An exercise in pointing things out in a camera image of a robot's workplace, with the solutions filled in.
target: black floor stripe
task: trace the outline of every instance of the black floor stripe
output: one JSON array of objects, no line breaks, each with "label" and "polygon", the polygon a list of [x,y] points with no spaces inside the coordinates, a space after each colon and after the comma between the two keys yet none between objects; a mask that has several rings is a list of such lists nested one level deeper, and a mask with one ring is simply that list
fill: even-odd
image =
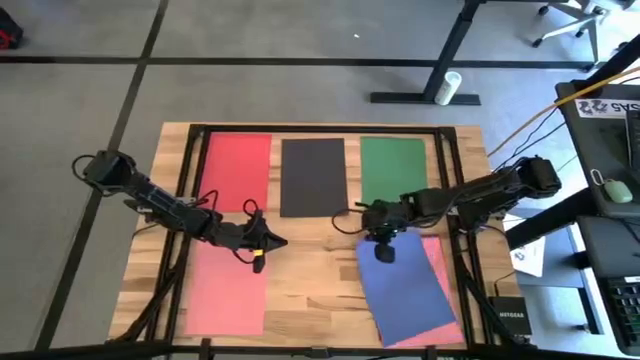
[{"label": "black floor stripe", "polygon": [[0,56],[0,64],[132,65],[139,62],[138,57],[126,56]]},{"label": "black floor stripe", "polygon": [[[81,186],[83,185],[78,184],[79,191],[83,190]],[[87,239],[89,238],[93,222],[96,218],[96,214],[98,213],[100,199],[100,193],[97,190],[93,190],[89,197],[89,201],[87,201],[84,208],[82,220],[80,220],[80,226],[76,231],[73,245],[69,251],[68,260],[64,265],[62,276],[58,281],[58,286],[56,287],[53,299],[49,305],[47,316],[42,324],[42,328],[40,329],[40,336],[38,337],[35,346],[36,351],[46,350],[51,347],[51,342],[56,334],[56,328],[60,322],[60,317],[62,317],[64,306],[67,303],[67,298],[69,297],[73,280],[75,279],[76,272],[80,267],[80,259],[82,259],[82,254],[84,253],[84,249],[87,245]]]},{"label": "black floor stripe", "polygon": [[[158,33],[150,33],[157,39]],[[354,59],[354,58],[277,58],[277,57],[151,57],[154,42],[147,41],[140,58],[108,56],[0,56],[0,64],[101,64],[132,65],[249,65],[249,66],[383,66],[433,67],[436,60]],[[456,60],[452,68],[476,69],[583,69],[589,61]]]},{"label": "black floor stripe", "polygon": [[[382,66],[434,67],[437,60],[349,58],[190,58],[152,57],[149,65],[252,65],[252,66]],[[451,68],[582,69],[588,61],[456,60]]]},{"label": "black floor stripe", "polygon": [[142,79],[144,77],[146,69],[146,64],[140,64],[136,67],[136,71],[133,73],[133,79],[131,80],[131,84],[129,84],[127,95],[125,96],[124,103],[120,108],[118,120],[116,120],[116,124],[113,127],[113,132],[111,133],[111,138],[109,139],[107,149],[117,150],[120,147],[120,143],[122,142],[122,138],[124,137],[124,130],[129,123],[129,117],[131,116],[133,105],[135,104],[136,98],[138,97],[138,91],[140,90],[140,85],[142,85]]},{"label": "black floor stripe", "polygon": [[151,56],[153,46],[156,44],[156,40],[158,39],[158,34],[160,33],[162,21],[164,20],[164,16],[167,13],[168,6],[169,0],[160,0],[160,4],[158,4],[158,11],[156,12],[156,16],[153,18],[153,23],[151,24],[151,29],[149,30],[149,36],[147,36],[147,41],[144,43],[144,48],[142,49],[141,57],[143,59],[147,59]]},{"label": "black floor stripe", "polygon": [[[168,3],[169,0],[161,0],[158,4],[156,16],[153,19],[151,29],[149,30],[149,35],[147,36],[147,40],[145,41],[145,45],[140,56],[141,61],[138,62],[138,59],[136,59],[136,63],[138,65],[133,74],[133,78],[131,79],[131,84],[129,85],[127,95],[125,96],[124,103],[122,104],[122,108],[120,109],[120,113],[118,115],[118,119],[116,120],[111,138],[109,139],[109,149],[118,149],[120,143],[122,142],[124,130],[127,126],[127,122],[129,121],[129,116],[131,115],[131,111],[133,109],[133,105],[138,95],[138,90],[140,89],[140,84],[142,83],[142,78],[144,77],[144,72],[147,67],[146,59],[153,51],[153,46],[156,39],[158,38],[158,33],[160,32],[160,27],[162,26],[162,20],[164,19]],[[91,234],[91,227],[93,226],[96,215],[98,213],[100,200],[100,194],[96,190],[94,190],[91,193],[91,197],[83,211],[80,220],[80,227],[76,232],[75,238],[73,240],[73,245],[71,246],[71,250],[69,251],[69,255],[67,257],[67,262],[65,263],[65,267],[62,272],[62,276],[60,278],[60,281],[58,282],[58,286],[56,287],[56,291],[53,299],[51,300],[51,304],[49,305],[49,309],[47,311],[43,326],[40,329],[40,334],[36,342],[35,350],[46,350],[51,347],[51,342],[53,341],[56,329],[58,327],[58,324],[60,323],[60,318],[62,317],[64,306],[67,302],[67,299],[69,298],[69,293],[71,292],[73,281],[75,279],[78,268],[80,267],[82,255]]]}]

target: white bottle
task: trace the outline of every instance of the white bottle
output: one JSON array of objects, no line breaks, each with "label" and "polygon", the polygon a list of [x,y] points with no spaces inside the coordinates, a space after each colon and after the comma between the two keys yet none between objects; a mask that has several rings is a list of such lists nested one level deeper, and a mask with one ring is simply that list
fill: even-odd
[{"label": "white bottle", "polygon": [[448,105],[451,98],[458,90],[460,83],[462,82],[462,76],[455,71],[448,71],[444,75],[444,81],[440,86],[440,90],[436,94],[436,104]]}]

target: paper sheet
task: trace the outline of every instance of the paper sheet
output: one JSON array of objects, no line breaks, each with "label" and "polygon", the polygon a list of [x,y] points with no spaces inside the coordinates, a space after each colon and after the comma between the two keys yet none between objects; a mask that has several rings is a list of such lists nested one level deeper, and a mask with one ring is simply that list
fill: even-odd
[{"label": "paper sheet", "polygon": [[[449,278],[447,276],[447,265],[444,262],[444,254],[442,253],[440,238],[437,236],[425,236],[422,238],[422,245],[427,253],[429,262],[436,273],[438,283],[451,306],[451,292],[449,288]],[[400,341],[391,345],[391,347],[422,347],[428,345],[457,344],[461,342],[464,342],[464,335],[462,334],[460,325],[454,321],[433,330],[426,331],[413,338]]]},{"label": "paper sheet", "polygon": [[[524,220],[525,219],[518,216],[507,214],[503,220],[505,231]],[[532,243],[511,250],[511,263],[513,264],[513,268],[529,275],[542,277],[545,241],[546,238],[543,236]]]},{"label": "paper sheet", "polygon": [[218,212],[242,212],[247,199],[266,208],[270,155],[271,135],[212,134],[200,194],[218,190]]},{"label": "paper sheet", "polygon": [[[200,196],[218,190],[218,212],[240,212],[246,199],[266,208],[270,135],[213,134]],[[204,207],[211,207],[211,201]],[[187,292],[186,335],[260,335],[264,328],[268,265],[260,274],[227,248],[194,241]],[[251,259],[252,254],[240,250]]]},{"label": "paper sheet", "polygon": [[455,322],[417,232],[394,238],[396,261],[391,264],[375,258],[375,245],[361,241],[356,256],[367,304],[385,347]]},{"label": "paper sheet", "polygon": [[[229,249],[195,241],[195,259],[185,335],[261,335],[267,271],[253,273]],[[251,259],[248,250],[240,256]]]},{"label": "paper sheet", "polygon": [[422,139],[362,137],[362,202],[398,201],[401,194],[427,187]]},{"label": "paper sheet", "polygon": [[282,140],[280,216],[329,217],[347,207],[344,139]]}]

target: sticker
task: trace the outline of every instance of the sticker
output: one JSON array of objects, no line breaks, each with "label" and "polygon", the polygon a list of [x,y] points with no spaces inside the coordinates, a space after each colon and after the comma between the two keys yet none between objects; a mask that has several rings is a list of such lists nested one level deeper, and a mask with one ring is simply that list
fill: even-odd
[{"label": "sticker", "polygon": [[627,110],[640,110],[640,100],[576,99],[575,102],[583,118],[624,119]]}]

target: desk leg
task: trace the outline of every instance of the desk leg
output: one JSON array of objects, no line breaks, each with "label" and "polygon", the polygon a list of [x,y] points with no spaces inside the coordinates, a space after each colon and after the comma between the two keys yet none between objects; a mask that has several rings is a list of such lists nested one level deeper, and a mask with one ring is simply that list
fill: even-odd
[{"label": "desk leg", "polygon": [[517,249],[576,221],[580,215],[596,215],[597,207],[589,188],[569,196],[549,209],[507,231],[509,249]]},{"label": "desk leg", "polygon": [[600,323],[598,316],[596,315],[596,307],[594,299],[591,296],[591,292],[585,282],[585,287],[578,288],[578,294],[580,295],[580,302],[584,309],[584,315],[587,317],[587,329],[591,334],[603,335],[604,328]]},{"label": "desk leg", "polygon": [[[423,92],[374,92],[370,96],[371,102],[383,104],[435,104],[436,93],[444,81],[444,75],[449,70],[449,66],[453,62],[462,40],[464,40],[469,31],[480,3],[480,0],[465,0],[462,11],[460,11],[456,22],[453,24],[451,32],[449,32],[449,37],[447,37],[447,41],[438,57],[438,62],[433,67],[433,72],[431,72]],[[456,94],[451,98],[449,105],[480,105],[480,96],[475,94]]]}]

